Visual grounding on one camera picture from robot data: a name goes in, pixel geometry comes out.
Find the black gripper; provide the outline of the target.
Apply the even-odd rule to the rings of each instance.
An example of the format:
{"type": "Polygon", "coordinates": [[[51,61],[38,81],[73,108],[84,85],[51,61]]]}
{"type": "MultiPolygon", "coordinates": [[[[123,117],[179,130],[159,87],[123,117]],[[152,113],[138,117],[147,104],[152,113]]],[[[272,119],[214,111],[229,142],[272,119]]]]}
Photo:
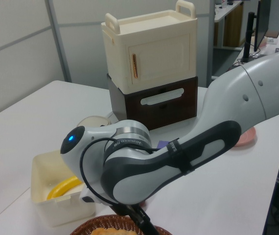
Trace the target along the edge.
{"type": "Polygon", "coordinates": [[[139,204],[116,204],[110,206],[110,208],[117,215],[128,215],[133,220],[135,225],[143,232],[144,235],[159,235],[158,230],[151,223],[149,216],[144,212],[139,204]]]}

